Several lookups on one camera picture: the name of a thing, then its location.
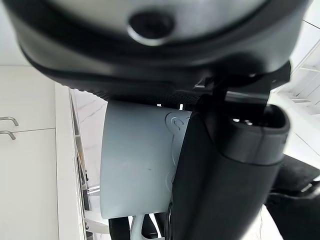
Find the white marble wall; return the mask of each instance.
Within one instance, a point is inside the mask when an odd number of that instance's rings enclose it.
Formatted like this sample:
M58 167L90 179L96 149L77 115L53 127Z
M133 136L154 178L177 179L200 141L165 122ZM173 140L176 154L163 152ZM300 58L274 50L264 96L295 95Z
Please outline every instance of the white marble wall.
M88 187L100 184L102 136L107 102L91 93L74 91ZM91 210L100 212L100 197L89 196ZM95 240L111 240L109 234L94 234Z
M75 91L88 185L100 183L102 136L107 102L91 93ZM91 210L100 212L99 196L90 196ZM110 240L109 234L94 234L95 240ZM283 240L267 208L259 215L242 240Z

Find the white cabinet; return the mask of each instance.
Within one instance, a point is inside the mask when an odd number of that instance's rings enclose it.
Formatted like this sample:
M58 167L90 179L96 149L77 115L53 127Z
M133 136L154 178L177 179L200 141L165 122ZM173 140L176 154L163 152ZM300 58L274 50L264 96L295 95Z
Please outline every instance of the white cabinet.
M304 20L320 28L320 0L313 0L304 15Z
M292 72L297 69L312 52L320 40L320 29L307 22L302 22L299 38L291 54Z
M0 134L0 238L58 240L55 129Z
M0 66L0 130L11 132L56 127L55 83L31 66Z

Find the metal rod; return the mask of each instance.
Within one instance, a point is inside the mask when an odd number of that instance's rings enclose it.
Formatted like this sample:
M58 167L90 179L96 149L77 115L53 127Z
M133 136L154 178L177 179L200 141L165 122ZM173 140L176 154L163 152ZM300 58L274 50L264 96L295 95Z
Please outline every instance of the metal rod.
M14 123L14 125L19 126L18 121L12 116L2 116L2 117L0 117L0 121L2 121L2 120L10 120Z
M8 134L12 140L16 140L15 135L11 131L3 130L3 131L0 131L0 134Z

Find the black fabric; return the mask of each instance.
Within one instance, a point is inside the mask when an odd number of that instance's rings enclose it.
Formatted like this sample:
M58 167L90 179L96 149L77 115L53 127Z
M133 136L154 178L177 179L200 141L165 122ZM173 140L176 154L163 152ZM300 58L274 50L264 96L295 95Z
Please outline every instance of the black fabric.
M277 191L301 191L318 176L319 169L285 155L273 188Z
M272 195L266 207L284 240L320 239L320 196L298 200Z

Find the white wall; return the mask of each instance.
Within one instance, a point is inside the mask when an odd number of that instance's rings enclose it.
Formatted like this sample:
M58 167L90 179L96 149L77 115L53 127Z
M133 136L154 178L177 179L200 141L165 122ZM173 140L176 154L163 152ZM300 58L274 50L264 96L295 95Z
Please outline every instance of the white wall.
M30 66L21 53L16 35L2 1L0 1L0 65Z

